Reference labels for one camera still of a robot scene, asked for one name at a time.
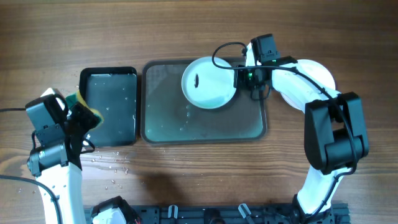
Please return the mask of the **white plate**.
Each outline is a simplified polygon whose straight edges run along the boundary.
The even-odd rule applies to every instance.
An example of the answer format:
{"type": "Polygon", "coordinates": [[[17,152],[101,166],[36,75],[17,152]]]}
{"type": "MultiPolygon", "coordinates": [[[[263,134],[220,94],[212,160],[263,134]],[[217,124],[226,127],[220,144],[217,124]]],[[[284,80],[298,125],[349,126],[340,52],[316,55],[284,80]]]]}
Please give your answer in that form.
{"type": "Polygon", "coordinates": [[[227,104],[236,93],[234,70],[221,58],[202,57],[185,69],[181,87],[186,99],[194,106],[217,109],[227,104]]]}
{"type": "MultiPolygon", "coordinates": [[[[300,73],[309,77],[321,88],[325,88],[326,92],[332,98],[336,98],[337,94],[340,94],[339,91],[336,90],[332,74],[326,67],[316,61],[299,59],[296,63],[288,63],[283,65],[283,67],[296,67],[300,73]]],[[[328,99],[318,88],[300,75],[285,70],[277,70],[273,73],[273,76],[277,79],[277,86],[275,89],[280,92],[283,99],[290,106],[303,113],[305,112],[306,103],[310,103],[314,100],[328,99]]]]}

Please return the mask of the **green yellow sponge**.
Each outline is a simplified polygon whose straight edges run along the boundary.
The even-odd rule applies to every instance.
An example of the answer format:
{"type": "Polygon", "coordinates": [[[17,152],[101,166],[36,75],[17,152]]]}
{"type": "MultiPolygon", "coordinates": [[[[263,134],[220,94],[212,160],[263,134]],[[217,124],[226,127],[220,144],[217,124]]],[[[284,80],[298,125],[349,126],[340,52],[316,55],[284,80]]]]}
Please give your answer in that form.
{"type": "Polygon", "coordinates": [[[72,106],[75,106],[77,103],[80,103],[85,111],[90,111],[89,114],[91,117],[95,117],[94,125],[91,127],[92,129],[101,126],[104,122],[103,115],[96,109],[90,108],[86,101],[83,99],[79,90],[77,90],[74,94],[68,95],[66,97],[66,102],[69,107],[69,110],[72,110],[72,106]]]}

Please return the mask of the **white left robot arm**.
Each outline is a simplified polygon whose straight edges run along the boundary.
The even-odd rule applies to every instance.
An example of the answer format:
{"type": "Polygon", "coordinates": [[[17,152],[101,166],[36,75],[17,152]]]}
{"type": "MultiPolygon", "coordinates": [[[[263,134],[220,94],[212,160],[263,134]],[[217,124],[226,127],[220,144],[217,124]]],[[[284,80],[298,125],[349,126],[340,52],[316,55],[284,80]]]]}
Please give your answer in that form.
{"type": "Polygon", "coordinates": [[[86,133],[102,118],[78,101],[58,101],[47,95],[25,106],[34,126],[27,166],[39,185],[47,223],[86,223],[80,156],[86,133]]]}

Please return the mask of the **white plate top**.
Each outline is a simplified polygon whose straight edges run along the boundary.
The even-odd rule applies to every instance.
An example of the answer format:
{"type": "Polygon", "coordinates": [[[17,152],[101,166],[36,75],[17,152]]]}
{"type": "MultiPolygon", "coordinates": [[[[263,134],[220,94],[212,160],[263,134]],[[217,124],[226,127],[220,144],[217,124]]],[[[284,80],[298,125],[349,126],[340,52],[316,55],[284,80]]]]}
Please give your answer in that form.
{"type": "Polygon", "coordinates": [[[221,58],[202,57],[185,69],[181,87],[186,99],[194,106],[217,109],[227,104],[236,93],[234,70],[221,58]]]}

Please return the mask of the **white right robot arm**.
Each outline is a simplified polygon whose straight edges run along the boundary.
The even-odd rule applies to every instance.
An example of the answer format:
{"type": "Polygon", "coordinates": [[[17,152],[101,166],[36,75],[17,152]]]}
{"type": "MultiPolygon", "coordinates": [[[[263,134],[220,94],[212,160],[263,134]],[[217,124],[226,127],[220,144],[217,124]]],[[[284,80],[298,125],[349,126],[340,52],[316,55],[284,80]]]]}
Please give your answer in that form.
{"type": "Polygon", "coordinates": [[[236,81],[251,86],[270,84],[304,113],[304,151],[310,168],[294,195],[290,217],[296,223],[325,217],[340,182],[354,174],[359,160],[369,153],[360,97],[340,93],[331,72],[309,59],[248,63],[234,74],[236,81]]]}

